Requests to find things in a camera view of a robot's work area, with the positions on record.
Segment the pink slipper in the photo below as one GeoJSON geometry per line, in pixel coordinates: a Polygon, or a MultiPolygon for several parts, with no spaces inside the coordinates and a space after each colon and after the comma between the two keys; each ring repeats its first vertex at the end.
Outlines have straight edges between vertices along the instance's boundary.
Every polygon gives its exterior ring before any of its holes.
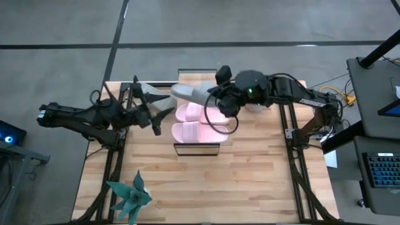
{"type": "MultiPolygon", "coordinates": [[[[207,115],[211,124],[225,125],[229,123],[229,118],[220,113],[217,107],[207,107],[207,115]]],[[[193,102],[180,106],[176,110],[175,116],[181,123],[200,121],[202,124],[208,124],[204,115],[204,107],[193,102]]]]}
{"type": "MultiPolygon", "coordinates": [[[[215,126],[222,132],[228,129],[223,126],[215,126]]],[[[209,125],[200,122],[177,123],[172,126],[172,135],[179,143],[221,143],[228,139],[227,134],[220,134],[209,125]]]]}

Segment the green plant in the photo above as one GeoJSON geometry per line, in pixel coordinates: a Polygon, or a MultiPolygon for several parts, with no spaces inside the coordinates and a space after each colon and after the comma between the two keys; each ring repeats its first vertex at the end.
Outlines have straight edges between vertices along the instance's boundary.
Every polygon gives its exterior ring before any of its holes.
{"type": "Polygon", "coordinates": [[[110,185],[117,196],[123,198],[121,202],[111,208],[113,210],[121,210],[117,219],[122,219],[129,215],[129,225],[135,224],[140,208],[153,200],[144,190],[144,181],[140,176],[140,172],[137,171],[132,187],[118,182],[107,181],[107,184],[110,185]]]}

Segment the blue light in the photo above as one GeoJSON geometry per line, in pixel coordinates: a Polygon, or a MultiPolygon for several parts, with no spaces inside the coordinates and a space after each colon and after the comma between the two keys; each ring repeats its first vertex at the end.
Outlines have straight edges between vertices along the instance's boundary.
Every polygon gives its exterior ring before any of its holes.
{"type": "Polygon", "coordinates": [[[6,138],[4,138],[4,140],[7,142],[7,143],[12,143],[12,141],[13,141],[13,137],[10,137],[10,136],[7,136],[6,138]]]}

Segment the black keyboard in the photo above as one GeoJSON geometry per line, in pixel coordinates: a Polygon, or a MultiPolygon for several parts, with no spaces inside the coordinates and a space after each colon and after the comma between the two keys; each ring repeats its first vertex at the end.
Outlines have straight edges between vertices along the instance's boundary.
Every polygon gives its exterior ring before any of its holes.
{"type": "Polygon", "coordinates": [[[400,188],[400,154],[363,153],[369,181],[374,188],[400,188]]]}

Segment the white paper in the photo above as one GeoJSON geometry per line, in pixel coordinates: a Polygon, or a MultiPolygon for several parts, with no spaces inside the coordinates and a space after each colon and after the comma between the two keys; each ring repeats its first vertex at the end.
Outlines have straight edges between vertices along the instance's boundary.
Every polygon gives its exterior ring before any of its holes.
{"type": "Polygon", "coordinates": [[[400,86],[396,86],[396,96],[400,98],[400,86]]]}
{"type": "MultiPolygon", "coordinates": [[[[328,135],[325,135],[321,138],[321,143],[323,143],[328,138],[328,135]]],[[[338,160],[336,159],[336,150],[331,151],[324,155],[325,157],[325,164],[330,168],[338,168],[338,160]]]]}

